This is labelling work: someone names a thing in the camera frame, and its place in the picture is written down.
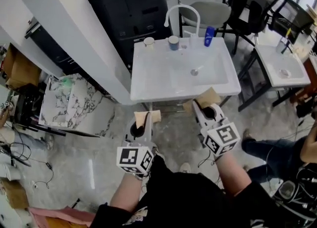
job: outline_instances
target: soap dispenser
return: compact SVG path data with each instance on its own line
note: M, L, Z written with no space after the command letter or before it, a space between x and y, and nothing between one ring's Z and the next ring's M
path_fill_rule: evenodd
M184 30L184 32L190 35L189 47L192 49L196 49L199 46L200 42L198 35L196 33L191 33L186 30Z

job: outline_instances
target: curved white faucet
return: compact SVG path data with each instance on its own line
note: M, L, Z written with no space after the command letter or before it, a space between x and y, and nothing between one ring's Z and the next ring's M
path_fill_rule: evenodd
M197 15L197 27L196 27L196 35L198 37L198 32L199 32L199 27L200 27L200 15L198 13L198 11L196 9L194 9L193 7L189 6L189 5L185 5L185 4L178 4L178 5L175 5L173 6L172 8L170 8L167 13L166 13L166 18L165 18L165 23L164 23L164 26L165 27L168 27L169 26L169 23L168 23L168 18L169 18L169 14L170 12L175 9L175 8L188 8L188 9L191 9L192 11L194 11L194 13Z

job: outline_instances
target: sink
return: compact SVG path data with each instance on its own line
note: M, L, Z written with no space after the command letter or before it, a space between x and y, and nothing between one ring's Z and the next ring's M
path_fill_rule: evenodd
M256 45L256 51L266 69L272 87L292 87L310 84L309 77L296 54L281 54L272 46Z
M209 47L198 38L193 48L189 38L180 38L179 50L172 51L167 40L153 46L135 44L131 100L154 102L187 99L210 87L222 96L241 92L231 56L223 38L213 38Z

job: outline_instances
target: marble cabinet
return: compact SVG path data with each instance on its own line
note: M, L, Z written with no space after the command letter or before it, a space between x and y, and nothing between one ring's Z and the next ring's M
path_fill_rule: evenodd
M87 136L105 136L115 104L79 74L49 78L39 124Z

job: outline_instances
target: cardboard box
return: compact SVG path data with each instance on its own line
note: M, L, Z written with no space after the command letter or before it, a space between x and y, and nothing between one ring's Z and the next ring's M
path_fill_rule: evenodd
M27 84L38 86L41 70L12 44L4 58L3 70L7 74L6 85L17 89Z
M18 181L9 181L7 178L2 178L1 184L6 198L13 209L26 209L29 207L25 189Z

